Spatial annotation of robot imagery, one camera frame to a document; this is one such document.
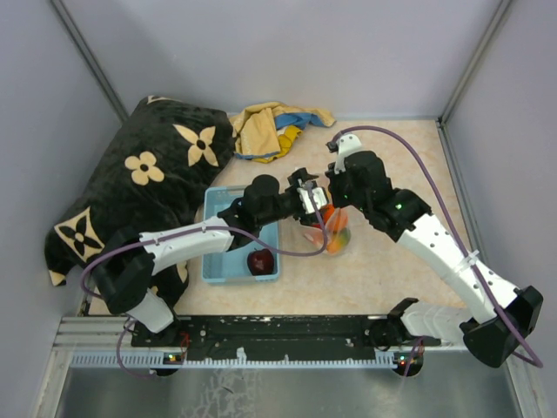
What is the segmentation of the orange tangerine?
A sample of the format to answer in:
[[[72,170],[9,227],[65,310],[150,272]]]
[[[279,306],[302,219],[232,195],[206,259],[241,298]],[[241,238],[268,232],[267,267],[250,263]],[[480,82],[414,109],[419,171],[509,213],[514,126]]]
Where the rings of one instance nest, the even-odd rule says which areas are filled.
[[[321,215],[322,215],[322,219],[323,219],[324,223],[326,224],[328,222],[329,218],[331,218],[331,216],[334,214],[335,207],[333,205],[326,205],[320,210],[320,212],[321,212]]]

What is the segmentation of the green yellow mango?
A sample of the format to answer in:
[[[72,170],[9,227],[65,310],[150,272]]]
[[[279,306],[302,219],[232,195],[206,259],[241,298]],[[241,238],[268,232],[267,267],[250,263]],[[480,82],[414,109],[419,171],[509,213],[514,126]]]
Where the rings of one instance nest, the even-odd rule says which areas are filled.
[[[337,231],[335,234],[335,243],[340,247],[347,246],[350,240],[351,232],[348,228]]]

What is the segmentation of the clear zip top bag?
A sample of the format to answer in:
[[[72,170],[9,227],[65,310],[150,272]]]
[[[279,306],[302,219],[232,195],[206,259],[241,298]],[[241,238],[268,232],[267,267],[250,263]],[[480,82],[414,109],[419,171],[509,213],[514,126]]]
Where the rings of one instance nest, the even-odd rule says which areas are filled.
[[[345,209],[336,208],[335,212],[329,218],[328,222],[325,224],[325,234],[327,236],[327,244],[332,239],[335,239],[335,234],[337,231],[340,231],[344,228],[349,228],[348,225],[348,215]],[[321,227],[318,223],[314,223],[310,226],[301,226],[301,234],[302,236],[312,243],[317,249],[321,248],[323,245],[323,233],[321,231]],[[327,255],[339,255],[337,254],[328,254],[325,249],[325,254]]]

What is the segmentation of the dark red apple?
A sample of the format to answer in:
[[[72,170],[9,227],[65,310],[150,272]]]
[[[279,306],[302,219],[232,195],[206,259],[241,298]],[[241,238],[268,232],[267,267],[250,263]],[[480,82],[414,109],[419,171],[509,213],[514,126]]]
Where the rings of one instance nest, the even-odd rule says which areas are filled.
[[[246,259],[247,267],[252,275],[269,275],[275,268],[275,259],[269,249],[252,251]]]

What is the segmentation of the small orange mango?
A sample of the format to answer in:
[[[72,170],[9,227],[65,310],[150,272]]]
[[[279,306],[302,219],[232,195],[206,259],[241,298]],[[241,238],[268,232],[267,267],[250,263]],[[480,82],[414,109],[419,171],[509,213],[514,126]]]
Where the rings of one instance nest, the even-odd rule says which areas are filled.
[[[326,251],[328,254],[342,253],[346,249],[348,244],[349,242],[346,241],[345,239],[341,239],[341,238],[332,239],[331,241],[328,242]]]

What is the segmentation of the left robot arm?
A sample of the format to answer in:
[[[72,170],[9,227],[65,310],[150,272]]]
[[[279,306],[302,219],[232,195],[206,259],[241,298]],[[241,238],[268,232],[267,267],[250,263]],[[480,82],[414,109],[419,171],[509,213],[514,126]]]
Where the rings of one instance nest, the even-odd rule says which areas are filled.
[[[261,230],[282,219],[321,221],[329,199],[317,178],[301,168],[279,189],[271,175],[259,175],[231,204],[210,218],[166,231],[115,234],[89,269],[109,312],[143,324],[165,346],[175,343],[181,325],[173,308],[151,290],[151,280],[171,266],[252,242]]]

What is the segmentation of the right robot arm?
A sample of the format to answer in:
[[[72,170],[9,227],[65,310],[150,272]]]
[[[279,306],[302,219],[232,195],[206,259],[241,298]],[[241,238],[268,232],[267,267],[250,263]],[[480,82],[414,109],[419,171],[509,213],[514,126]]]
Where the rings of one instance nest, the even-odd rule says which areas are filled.
[[[443,307],[404,300],[388,326],[401,345],[416,337],[463,343],[489,367],[500,367],[535,328],[543,297],[519,289],[460,249],[456,239],[414,192],[394,188],[371,151],[340,152],[325,174],[335,206],[353,206],[378,231],[425,261],[464,302]]]

